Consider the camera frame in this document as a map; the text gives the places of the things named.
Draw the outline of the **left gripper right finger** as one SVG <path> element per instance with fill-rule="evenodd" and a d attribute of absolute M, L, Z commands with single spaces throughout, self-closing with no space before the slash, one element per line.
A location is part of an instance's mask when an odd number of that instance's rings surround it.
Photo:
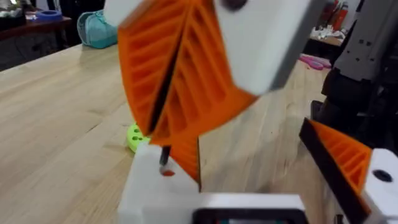
<path fill-rule="evenodd" d="M 333 192 L 338 223 L 397 223 L 397 155 L 312 119 L 300 139 Z"/>

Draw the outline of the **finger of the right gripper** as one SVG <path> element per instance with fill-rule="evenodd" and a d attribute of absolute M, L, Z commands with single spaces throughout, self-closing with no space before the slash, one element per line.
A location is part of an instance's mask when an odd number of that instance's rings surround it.
<path fill-rule="evenodd" d="M 323 1 L 192 1 L 178 38 L 152 142 L 169 145 L 217 128 L 281 89 Z"/>
<path fill-rule="evenodd" d="M 153 131 L 158 98 L 177 54 L 190 1 L 109 0 L 106 22 L 118 30 L 119 63 L 133 117 L 141 131 Z"/>

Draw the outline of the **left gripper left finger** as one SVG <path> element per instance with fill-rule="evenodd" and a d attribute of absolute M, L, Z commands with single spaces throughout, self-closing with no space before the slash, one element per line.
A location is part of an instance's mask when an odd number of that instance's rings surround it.
<path fill-rule="evenodd" d="M 118 223 L 191 223 L 201 205 L 198 184 L 173 160 L 159 164 L 162 148 L 138 145 L 118 207 Z"/>

